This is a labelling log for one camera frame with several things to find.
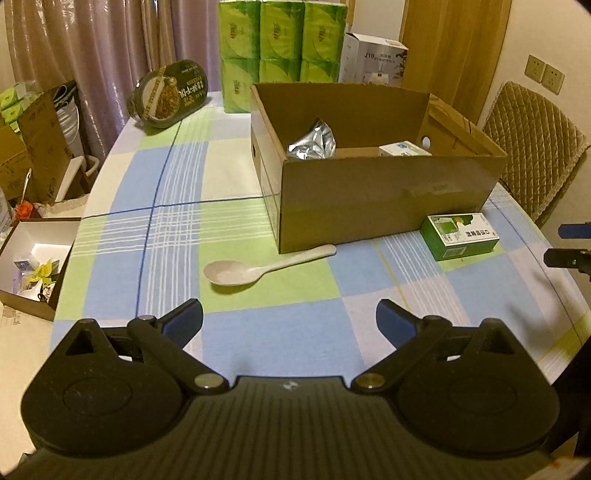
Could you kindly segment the dark instant noodle bowl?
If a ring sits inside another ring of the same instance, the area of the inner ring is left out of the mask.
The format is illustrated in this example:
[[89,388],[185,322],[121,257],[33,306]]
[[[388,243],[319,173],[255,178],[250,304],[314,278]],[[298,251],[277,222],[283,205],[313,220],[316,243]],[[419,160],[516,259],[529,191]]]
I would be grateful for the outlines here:
[[204,69],[192,60],[180,60],[142,77],[126,105],[136,122],[166,129],[204,106],[207,95]]

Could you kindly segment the white humidifier box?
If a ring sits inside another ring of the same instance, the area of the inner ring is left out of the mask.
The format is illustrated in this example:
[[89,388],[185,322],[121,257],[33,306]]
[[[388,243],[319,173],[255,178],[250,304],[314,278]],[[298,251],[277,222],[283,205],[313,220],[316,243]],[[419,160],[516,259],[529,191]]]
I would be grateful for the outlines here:
[[408,52],[408,48],[396,40],[346,33],[339,82],[400,87]]

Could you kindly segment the quilted brown chair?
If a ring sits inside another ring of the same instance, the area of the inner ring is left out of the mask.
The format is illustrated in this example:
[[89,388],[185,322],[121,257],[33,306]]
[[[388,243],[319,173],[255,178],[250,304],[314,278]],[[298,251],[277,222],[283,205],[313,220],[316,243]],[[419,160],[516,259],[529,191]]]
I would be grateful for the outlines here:
[[578,173],[589,140],[554,103],[513,81],[500,88],[483,131],[508,155],[502,185],[544,225]]

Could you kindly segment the wall socket plates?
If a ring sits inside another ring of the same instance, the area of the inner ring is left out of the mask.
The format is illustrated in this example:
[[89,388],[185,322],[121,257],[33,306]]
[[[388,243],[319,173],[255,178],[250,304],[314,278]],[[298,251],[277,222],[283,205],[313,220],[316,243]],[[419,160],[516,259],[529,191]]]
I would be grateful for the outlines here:
[[524,74],[555,95],[561,92],[565,79],[565,74],[562,71],[533,55],[528,56]]

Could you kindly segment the large brown cardboard box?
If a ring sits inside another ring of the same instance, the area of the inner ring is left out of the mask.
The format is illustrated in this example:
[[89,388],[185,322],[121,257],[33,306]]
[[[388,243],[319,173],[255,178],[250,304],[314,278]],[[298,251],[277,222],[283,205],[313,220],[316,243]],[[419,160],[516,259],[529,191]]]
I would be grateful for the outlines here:
[[[287,146],[322,119],[335,156],[298,160]],[[252,87],[252,161],[280,253],[418,229],[432,214],[472,213],[488,199],[506,153],[430,93],[355,83]],[[430,156],[380,156],[409,141]]]

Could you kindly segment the long white medicine box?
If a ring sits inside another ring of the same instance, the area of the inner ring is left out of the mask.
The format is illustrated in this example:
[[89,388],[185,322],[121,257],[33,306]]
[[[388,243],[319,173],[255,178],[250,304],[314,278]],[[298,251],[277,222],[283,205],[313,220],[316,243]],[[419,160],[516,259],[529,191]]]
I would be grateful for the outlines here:
[[430,156],[427,150],[409,141],[395,142],[379,147],[380,156]]

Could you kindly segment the checkered tablecloth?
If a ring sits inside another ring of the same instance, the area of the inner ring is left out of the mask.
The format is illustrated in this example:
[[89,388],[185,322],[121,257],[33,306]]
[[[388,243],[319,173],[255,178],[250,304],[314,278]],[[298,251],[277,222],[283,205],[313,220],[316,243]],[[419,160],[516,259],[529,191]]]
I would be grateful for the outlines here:
[[568,271],[546,267],[546,239],[503,188],[483,211],[500,237],[489,254],[438,262],[411,232],[341,245],[250,286],[214,286],[202,273],[208,263],[266,265],[279,253],[249,116],[225,113],[211,94],[162,132],[122,128],[79,225],[52,342],[81,318],[123,326],[195,298],[204,326],[187,351],[225,378],[352,379],[393,350],[375,318],[391,299],[457,325],[499,318],[555,379],[589,338],[589,306]]

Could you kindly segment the green tissue pack bundle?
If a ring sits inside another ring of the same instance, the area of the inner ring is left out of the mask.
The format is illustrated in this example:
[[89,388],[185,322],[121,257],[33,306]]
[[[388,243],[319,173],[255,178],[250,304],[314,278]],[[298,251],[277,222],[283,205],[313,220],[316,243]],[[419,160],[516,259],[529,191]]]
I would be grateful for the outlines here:
[[342,1],[221,1],[224,111],[250,111],[256,83],[339,81],[348,6]]

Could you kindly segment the silver foil bag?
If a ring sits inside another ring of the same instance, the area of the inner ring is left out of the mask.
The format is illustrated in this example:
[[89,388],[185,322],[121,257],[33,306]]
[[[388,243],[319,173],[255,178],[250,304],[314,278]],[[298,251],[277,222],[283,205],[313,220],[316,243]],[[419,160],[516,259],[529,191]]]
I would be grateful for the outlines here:
[[310,131],[287,146],[287,155],[298,160],[320,160],[335,156],[335,135],[322,119],[315,119]]

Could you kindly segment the yellow curtain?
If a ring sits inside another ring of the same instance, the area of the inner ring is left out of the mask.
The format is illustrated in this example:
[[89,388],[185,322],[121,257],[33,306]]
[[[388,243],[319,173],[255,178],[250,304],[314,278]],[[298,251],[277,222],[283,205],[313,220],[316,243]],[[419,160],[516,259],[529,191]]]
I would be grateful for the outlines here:
[[432,93],[477,123],[503,47],[510,0],[411,0],[400,40],[402,86]]

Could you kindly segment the beige plastic spoon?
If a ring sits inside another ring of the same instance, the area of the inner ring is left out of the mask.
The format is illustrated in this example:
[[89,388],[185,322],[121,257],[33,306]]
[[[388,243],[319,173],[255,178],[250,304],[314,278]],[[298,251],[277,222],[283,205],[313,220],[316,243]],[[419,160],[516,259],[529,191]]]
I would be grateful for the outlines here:
[[211,284],[221,287],[250,285],[259,281],[267,273],[328,258],[335,254],[337,254],[335,245],[327,244],[264,266],[253,266],[235,260],[219,260],[204,267],[204,277]]

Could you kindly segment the small brown cardboard box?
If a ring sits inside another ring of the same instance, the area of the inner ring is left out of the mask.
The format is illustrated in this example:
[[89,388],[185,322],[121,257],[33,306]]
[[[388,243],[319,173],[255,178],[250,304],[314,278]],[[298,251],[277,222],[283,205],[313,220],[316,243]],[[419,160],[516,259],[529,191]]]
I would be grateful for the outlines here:
[[55,202],[73,158],[82,156],[76,87],[66,83],[43,92],[35,81],[1,93],[1,189],[15,201],[25,194]]

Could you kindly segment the green white medicine box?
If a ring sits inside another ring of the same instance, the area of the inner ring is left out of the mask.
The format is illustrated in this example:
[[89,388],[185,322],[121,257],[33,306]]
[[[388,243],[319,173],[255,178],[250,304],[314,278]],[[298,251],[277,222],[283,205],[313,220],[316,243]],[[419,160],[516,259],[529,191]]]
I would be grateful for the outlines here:
[[488,254],[499,242],[482,213],[430,215],[420,233],[436,261]]

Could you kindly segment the purple curtain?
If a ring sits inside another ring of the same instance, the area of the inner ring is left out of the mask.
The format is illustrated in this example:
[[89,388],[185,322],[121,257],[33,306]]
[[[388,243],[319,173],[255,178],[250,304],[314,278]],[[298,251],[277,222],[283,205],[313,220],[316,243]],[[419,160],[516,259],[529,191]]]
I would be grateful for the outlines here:
[[126,101],[144,75],[175,60],[204,68],[221,87],[215,1],[4,1],[1,60],[16,81],[47,91],[78,87],[85,151],[104,159],[126,124]]

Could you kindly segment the open white box on floor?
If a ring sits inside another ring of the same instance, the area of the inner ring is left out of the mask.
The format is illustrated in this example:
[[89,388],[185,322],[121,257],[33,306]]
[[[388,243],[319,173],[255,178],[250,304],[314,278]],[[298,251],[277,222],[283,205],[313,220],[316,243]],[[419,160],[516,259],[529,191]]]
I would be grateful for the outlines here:
[[52,321],[80,220],[19,222],[1,248],[1,303]]

